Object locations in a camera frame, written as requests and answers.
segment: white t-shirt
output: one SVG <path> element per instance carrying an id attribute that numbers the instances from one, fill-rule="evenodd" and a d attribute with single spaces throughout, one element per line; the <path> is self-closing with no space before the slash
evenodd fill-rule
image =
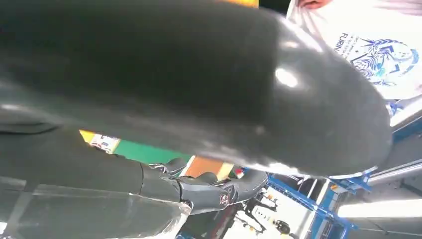
<path id="1" fill-rule="evenodd" d="M 332 0 L 313 10 L 292 0 L 287 17 L 322 38 L 385 99 L 408 99 L 422 94 L 421 15 L 416 0 Z"/>

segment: blue tiger graphic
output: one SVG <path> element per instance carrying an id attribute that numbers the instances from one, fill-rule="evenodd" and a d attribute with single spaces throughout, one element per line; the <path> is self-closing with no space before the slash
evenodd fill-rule
<path id="1" fill-rule="evenodd" d="M 393 39 L 361 39 L 350 61 L 375 85 L 395 86 L 394 78 L 408 73 L 419 61 L 419 54 L 405 43 Z"/>

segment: red logo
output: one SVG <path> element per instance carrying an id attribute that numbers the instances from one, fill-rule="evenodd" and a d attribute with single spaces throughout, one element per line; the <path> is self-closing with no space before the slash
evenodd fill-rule
<path id="1" fill-rule="evenodd" d="M 220 205 L 227 206 L 228 204 L 228 196 L 226 194 L 223 194 L 220 196 Z"/>

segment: orange panel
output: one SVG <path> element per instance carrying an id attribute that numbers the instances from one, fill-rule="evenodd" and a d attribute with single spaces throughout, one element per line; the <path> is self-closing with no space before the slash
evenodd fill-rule
<path id="1" fill-rule="evenodd" d="M 259 0 L 224 0 L 224 1 L 229 1 L 232 3 L 240 4 L 240 5 L 253 6 L 253 7 L 258 7 L 259 5 Z"/>

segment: hand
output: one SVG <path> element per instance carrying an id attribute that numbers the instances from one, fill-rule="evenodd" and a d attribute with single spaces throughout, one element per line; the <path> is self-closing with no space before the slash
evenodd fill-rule
<path id="1" fill-rule="evenodd" d="M 304 7 L 307 9 L 318 9 L 321 8 L 332 0 L 299 0 L 298 7 Z"/>

